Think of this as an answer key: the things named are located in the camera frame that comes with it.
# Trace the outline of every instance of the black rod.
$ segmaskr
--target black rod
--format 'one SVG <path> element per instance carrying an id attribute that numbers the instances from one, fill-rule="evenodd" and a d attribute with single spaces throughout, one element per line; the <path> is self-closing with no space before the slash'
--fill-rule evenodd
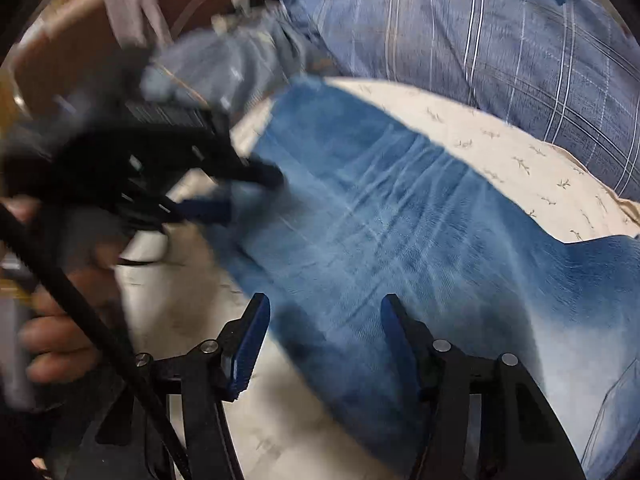
<path id="1" fill-rule="evenodd" d="M 0 238 L 14 254 L 31 270 L 59 306 L 73 319 L 95 347 L 127 383 L 140 405 L 160 434 L 160 438 L 174 460 L 184 480 L 191 479 L 187 454 L 174 428 L 167 418 L 160 400 L 136 369 L 133 359 L 118 343 L 110 330 L 102 323 L 85 298 L 67 279 L 65 273 L 53 264 L 49 255 L 43 254 L 29 238 L 22 224 L 0 204 Z"/>

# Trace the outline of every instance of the blurred hand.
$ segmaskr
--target blurred hand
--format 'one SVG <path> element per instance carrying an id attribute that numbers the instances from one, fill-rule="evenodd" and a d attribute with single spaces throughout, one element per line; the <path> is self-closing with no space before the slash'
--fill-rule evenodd
<path id="1" fill-rule="evenodd" d="M 28 222 L 38 209 L 30 198 L 3 201 L 7 209 L 22 222 Z M 117 304 L 120 290 L 113 266 L 124 246 L 120 242 L 100 244 L 94 250 L 91 266 L 68 275 L 69 280 L 94 307 L 100 318 L 110 323 L 110 306 Z M 36 383 L 65 383 L 76 380 L 95 367 L 100 359 L 97 349 L 72 319 L 43 288 L 33 295 L 33 308 L 40 316 L 20 330 L 24 346 L 38 356 L 27 368 Z"/>

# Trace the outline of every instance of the metal screw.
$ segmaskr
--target metal screw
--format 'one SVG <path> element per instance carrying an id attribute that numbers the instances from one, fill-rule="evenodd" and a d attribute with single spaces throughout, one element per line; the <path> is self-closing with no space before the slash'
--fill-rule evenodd
<path id="1" fill-rule="evenodd" d="M 205 354 L 213 354 L 218 349 L 218 342 L 215 339 L 207 339 L 200 345 L 200 351 Z"/>
<path id="2" fill-rule="evenodd" d="M 146 366 L 151 361 L 151 355 L 146 352 L 136 355 L 136 366 L 138 368 Z"/>
<path id="3" fill-rule="evenodd" d="M 502 362 L 507 366 L 515 366 L 518 364 L 518 358 L 513 354 L 502 354 Z"/>
<path id="4" fill-rule="evenodd" d="M 433 347 L 438 352 L 448 352 L 451 350 L 451 343 L 446 339 L 436 339 L 436 341 L 433 342 Z"/>

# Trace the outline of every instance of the human hand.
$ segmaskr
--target human hand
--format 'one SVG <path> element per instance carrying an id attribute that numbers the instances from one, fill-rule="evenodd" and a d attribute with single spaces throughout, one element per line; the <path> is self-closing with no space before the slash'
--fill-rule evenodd
<path id="1" fill-rule="evenodd" d="M 33 218 L 38 209 L 38 202 L 30 198 L 3 202 L 22 222 Z M 111 308 L 119 303 L 120 291 L 113 266 L 123 248 L 122 241 L 99 244 L 94 249 L 92 264 L 68 275 L 106 324 L 112 321 Z M 4 256 L 4 249 L 0 250 L 0 256 Z M 39 287 L 32 303 L 39 317 L 25 323 L 20 330 L 25 348 L 37 354 L 27 368 L 28 377 L 36 383 L 66 383 L 94 368 L 100 359 L 97 349 L 50 294 Z"/>

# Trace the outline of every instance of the cream patterned fabric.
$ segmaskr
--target cream patterned fabric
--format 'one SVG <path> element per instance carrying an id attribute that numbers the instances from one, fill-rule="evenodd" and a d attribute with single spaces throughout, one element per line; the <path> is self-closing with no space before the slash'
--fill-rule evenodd
<path id="1" fill-rule="evenodd" d="M 640 234 L 633 220 L 638 205 L 617 200 L 565 152 L 517 128 L 409 86 L 348 79 L 330 83 L 445 146 L 563 242 Z M 232 138 L 240 153 L 251 151 L 270 110 L 271 102 L 263 102 L 235 127 Z M 203 174 L 191 172 L 172 198 L 203 193 L 211 185 Z M 156 358 L 186 352 L 215 337 L 247 302 L 215 265 L 194 226 L 178 227 L 172 236 L 175 249 L 168 264 L 120 271 L 134 344 Z M 155 240 L 140 237 L 127 256 L 149 257 Z M 393 478 L 331 420 L 269 336 L 249 389 L 225 408 L 248 480 Z M 179 420 L 179 413 L 174 415 Z"/>

